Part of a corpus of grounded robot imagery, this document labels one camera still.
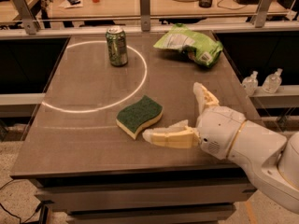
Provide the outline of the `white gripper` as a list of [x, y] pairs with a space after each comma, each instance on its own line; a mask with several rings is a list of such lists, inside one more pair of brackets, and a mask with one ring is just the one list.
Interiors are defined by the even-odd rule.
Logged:
[[167, 128], [147, 129], [143, 138], [159, 147], [200, 148], [206, 153], [224, 160], [230, 145], [246, 121], [246, 117], [229, 107], [219, 106], [219, 100], [202, 83], [193, 84], [193, 93], [198, 103], [197, 130], [185, 119]]

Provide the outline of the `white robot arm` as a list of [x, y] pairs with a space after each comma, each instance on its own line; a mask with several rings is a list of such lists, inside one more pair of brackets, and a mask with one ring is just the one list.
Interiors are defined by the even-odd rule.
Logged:
[[286, 138], [247, 120], [244, 114], [219, 105], [200, 83], [193, 85], [193, 93], [199, 106], [194, 128], [183, 120], [167, 128], [147, 129], [143, 138], [160, 147], [200, 147], [219, 160], [231, 161], [255, 188], [298, 214], [298, 135]]

